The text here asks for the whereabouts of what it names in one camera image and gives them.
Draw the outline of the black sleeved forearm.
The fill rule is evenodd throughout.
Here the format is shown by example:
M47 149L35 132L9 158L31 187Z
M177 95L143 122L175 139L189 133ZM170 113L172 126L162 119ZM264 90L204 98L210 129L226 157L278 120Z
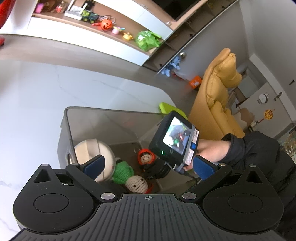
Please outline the black sleeved forearm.
M295 240L295 163L278 141L260 132L243 138L229 133L218 141L200 139L198 154L235 170L244 170L250 164L259 167L284 205L278 232L287 240Z

